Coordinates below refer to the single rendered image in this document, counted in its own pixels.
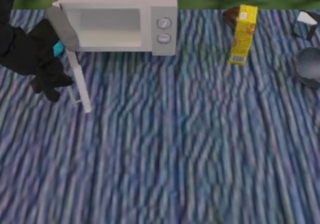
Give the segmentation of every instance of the striped fabric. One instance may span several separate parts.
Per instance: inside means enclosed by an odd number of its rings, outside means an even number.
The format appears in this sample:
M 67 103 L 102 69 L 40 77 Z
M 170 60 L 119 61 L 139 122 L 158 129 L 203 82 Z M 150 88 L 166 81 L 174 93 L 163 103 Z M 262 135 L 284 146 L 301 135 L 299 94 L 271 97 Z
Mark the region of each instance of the striped fabric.
M 320 33 L 294 39 L 297 11 L 260 11 L 231 66 L 221 15 L 180 11 L 175 57 L 79 53 L 88 115 L 0 68 L 0 223 L 320 223 L 320 93 L 292 58 Z

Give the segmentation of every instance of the microwave control panel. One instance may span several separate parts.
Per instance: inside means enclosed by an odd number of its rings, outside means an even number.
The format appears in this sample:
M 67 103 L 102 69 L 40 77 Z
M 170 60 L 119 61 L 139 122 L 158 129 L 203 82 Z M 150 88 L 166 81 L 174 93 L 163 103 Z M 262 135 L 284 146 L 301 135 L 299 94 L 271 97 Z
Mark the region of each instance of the microwave control panel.
M 153 55 L 172 56 L 176 54 L 177 13 L 176 7 L 152 7 Z

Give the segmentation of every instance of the brown object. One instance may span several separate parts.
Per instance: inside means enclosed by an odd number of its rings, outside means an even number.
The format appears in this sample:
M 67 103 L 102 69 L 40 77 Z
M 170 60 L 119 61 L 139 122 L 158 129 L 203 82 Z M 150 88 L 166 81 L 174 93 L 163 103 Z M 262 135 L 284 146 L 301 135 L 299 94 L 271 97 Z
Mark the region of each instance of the brown object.
M 237 18 L 239 15 L 240 7 L 233 7 L 231 9 L 226 10 L 222 14 L 223 20 L 230 26 L 230 28 L 235 31 L 237 26 Z

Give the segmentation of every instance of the barcode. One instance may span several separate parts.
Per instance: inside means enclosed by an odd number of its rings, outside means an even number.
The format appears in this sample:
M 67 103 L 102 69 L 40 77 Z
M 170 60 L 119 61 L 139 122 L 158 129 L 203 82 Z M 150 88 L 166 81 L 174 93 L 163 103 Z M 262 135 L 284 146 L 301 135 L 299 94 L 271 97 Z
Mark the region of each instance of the barcode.
M 233 61 L 233 62 L 245 63 L 246 62 L 245 59 L 246 58 L 243 56 L 237 56 L 237 55 L 231 56 L 231 61 Z

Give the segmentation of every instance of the teal object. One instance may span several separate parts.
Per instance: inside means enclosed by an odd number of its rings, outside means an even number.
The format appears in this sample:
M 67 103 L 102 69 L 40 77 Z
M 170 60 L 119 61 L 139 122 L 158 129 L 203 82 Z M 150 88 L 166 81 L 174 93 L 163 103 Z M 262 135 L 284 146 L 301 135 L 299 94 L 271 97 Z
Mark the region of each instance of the teal object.
M 64 46 L 62 45 L 61 41 L 58 41 L 53 48 L 53 56 L 59 56 L 65 50 Z

